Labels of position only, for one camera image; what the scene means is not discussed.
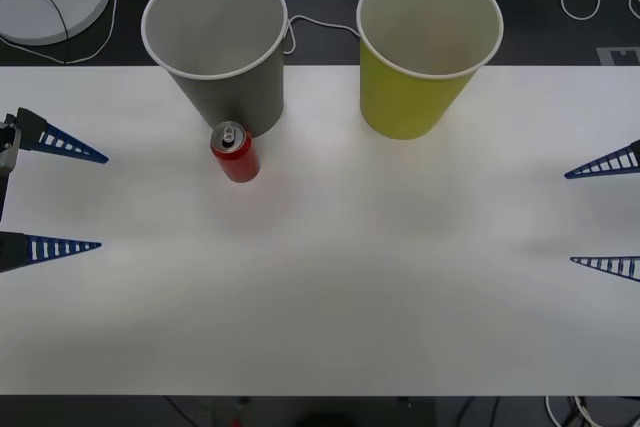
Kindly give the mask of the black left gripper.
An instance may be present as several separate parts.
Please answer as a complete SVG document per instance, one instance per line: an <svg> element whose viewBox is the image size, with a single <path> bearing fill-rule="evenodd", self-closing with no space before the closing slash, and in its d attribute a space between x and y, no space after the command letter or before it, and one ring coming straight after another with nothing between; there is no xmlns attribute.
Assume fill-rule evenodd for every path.
<svg viewBox="0 0 640 427"><path fill-rule="evenodd" d="M106 164L109 158L89 145L50 124L38 114L20 107L15 126L21 131L20 148L56 156ZM9 174L0 175L0 219ZM1 272L61 259L98 249L100 242L1 232Z"/></svg>

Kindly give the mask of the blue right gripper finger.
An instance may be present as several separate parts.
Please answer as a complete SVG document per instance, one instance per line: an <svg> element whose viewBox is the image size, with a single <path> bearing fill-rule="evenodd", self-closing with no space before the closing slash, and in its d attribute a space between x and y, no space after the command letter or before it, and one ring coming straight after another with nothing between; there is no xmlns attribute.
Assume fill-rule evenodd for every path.
<svg viewBox="0 0 640 427"><path fill-rule="evenodd" d="M639 172L639 145L636 140L614 152L591 160L564 174L566 179L635 174Z"/></svg>
<svg viewBox="0 0 640 427"><path fill-rule="evenodd" d="M571 257L570 261L590 269L614 275L633 282L639 281L638 256Z"/></svg>

